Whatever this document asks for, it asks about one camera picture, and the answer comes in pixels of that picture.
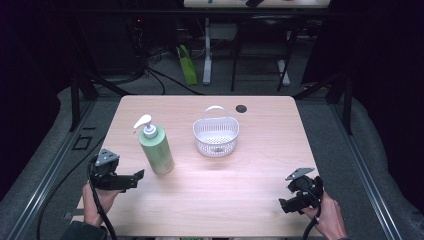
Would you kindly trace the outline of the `white plastic basket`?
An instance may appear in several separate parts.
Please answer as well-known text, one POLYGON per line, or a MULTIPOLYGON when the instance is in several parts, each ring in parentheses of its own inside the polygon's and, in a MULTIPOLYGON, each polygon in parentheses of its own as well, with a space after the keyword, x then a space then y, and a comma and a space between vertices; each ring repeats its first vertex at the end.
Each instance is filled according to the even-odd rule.
POLYGON ((236 148, 239 132, 239 122, 219 105, 206 108, 202 118, 193 124, 197 150, 210 158, 230 155, 236 148), (207 114, 213 110, 221 110, 223 116, 208 118, 207 114))

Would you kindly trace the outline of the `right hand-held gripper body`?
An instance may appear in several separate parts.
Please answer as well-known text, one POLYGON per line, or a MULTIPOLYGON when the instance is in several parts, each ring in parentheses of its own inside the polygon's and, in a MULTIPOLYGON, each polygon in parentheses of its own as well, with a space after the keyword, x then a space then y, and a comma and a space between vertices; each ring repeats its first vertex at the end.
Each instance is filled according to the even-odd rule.
POLYGON ((295 193, 297 201, 293 206, 301 210, 307 207, 317 208, 323 195, 323 181, 319 176, 314 179, 307 176, 314 168, 298 168, 286 177, 288 189, 295 193))

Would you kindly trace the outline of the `person's left hand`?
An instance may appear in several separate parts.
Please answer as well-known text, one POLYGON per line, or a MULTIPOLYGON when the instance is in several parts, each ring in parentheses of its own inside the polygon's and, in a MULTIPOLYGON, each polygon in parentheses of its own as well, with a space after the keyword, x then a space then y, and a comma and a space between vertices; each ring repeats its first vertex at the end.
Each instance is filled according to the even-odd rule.
MULTIPOLYGON (((120 193, 119 190, 106 191, 106 190, 96 190, 100 205, 102 206, 104 213, 107 214, 111 209, 115 198, 120 193)), ((104 222, 102 216, 98 213, 93 191, 88 183, 83 186, 82 190, 83 195, 83 204, 84 204, 84 222, 95 226, 100 227, 104 222)))

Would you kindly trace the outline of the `black metal stand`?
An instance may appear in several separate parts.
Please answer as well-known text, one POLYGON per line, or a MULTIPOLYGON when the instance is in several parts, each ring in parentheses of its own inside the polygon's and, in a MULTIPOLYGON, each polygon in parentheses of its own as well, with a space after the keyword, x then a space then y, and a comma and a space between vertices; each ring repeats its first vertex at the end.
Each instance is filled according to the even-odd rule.
POLYGON ((100 84, 121 97, 129 95, 128 91, 121 89, 92 72, 77 70, 71 78, 70 85, 72 111, 70 132, 73 132, 81 121, 80 94, 83 94, 88 101, 96 101, 98 99, 99 93, 95 89, 94 84, 100 84))
POLYGON ((329 77, 328 79, 315 83, 312 86, 308 87, 306 90, 296 94, 294 96, 295 100, 303 99, 312 93, 317 92, 319 89, 324 86, 329 85, 330 90, 325 96, 326 102, 328 104, 337 104, 340 99, 343 99, 343 111, 342 111, 342 125, 346 132, 351 135, 351 110, 353 102, 353 80, 351 78, 352 71, 346 70, 335 74, 334 76, 329 77))

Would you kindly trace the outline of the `green pump bottle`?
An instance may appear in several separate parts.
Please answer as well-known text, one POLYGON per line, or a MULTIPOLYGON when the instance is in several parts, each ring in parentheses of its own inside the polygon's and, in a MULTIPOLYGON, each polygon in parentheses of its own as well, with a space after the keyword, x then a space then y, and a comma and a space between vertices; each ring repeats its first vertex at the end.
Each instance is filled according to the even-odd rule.
POLYGON ((163 127, 154 125, 149 114, 143 115, 134 124, 134 129, 143 129, 138 141, 147 157, 152 171, 157 175, 166 175, 174 168, 174 160, 163 127))

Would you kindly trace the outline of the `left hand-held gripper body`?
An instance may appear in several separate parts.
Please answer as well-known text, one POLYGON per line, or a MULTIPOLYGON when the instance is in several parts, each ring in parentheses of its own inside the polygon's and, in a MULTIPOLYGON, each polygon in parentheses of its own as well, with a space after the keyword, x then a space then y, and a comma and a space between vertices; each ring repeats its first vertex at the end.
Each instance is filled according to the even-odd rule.
POLYGON ((126 191, 134 186, 134 177, 116 173, 120 156, 110 150, 101 149, 90 161, 88 176, 92 185, 100 190, 126 191))

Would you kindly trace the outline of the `white-legged desk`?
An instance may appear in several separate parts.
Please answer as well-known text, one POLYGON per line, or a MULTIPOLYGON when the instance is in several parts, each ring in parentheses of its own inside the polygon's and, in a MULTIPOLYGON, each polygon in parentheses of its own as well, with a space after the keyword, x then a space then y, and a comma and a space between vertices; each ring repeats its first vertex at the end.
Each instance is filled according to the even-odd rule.
MULTIPOLYGON (((325 9, 330 4, 330 0, 261 0, 257 7, 247 5, 249 0, 184 0, 184 7, 194 10, 277 10, 277 9, 325 9)), ((203 84, 211 83, 212 55, 211 55, 211 35, 209 17, 205 19, 205 62, 203 73, 203 84)))

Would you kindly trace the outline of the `person's right hand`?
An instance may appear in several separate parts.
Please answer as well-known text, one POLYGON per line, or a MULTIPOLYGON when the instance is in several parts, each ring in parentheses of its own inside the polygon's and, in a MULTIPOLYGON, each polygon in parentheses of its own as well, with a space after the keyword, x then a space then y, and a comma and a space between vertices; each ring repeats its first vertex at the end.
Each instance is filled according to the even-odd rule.
POLYGON ((321 213, 318 218, 315 228, 326 240, 348 239, 341 208, 326 192, 322 196, 321 213))

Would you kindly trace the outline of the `green bag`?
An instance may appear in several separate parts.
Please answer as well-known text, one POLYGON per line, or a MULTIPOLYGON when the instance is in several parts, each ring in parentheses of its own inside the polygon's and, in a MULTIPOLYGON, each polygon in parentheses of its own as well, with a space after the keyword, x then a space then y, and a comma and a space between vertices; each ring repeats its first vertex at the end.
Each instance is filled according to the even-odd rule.
POLYGON ((185 82, 187 85, 197 85, 197 71, 192 62, 190 54, 184 45, 179 45, 176 47, 180 66, 183 71, 185 82))

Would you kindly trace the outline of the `black chair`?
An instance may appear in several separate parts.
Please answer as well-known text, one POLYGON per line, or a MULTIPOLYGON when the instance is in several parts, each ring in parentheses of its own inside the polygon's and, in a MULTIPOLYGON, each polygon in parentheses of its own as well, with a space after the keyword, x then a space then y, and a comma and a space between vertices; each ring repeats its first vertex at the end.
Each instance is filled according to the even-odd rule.
POLYGON ((256 15, 238 24, 232 51, 231 90, 236 82, 274 75, 280 91, 305 20, 298 16, 256 15))

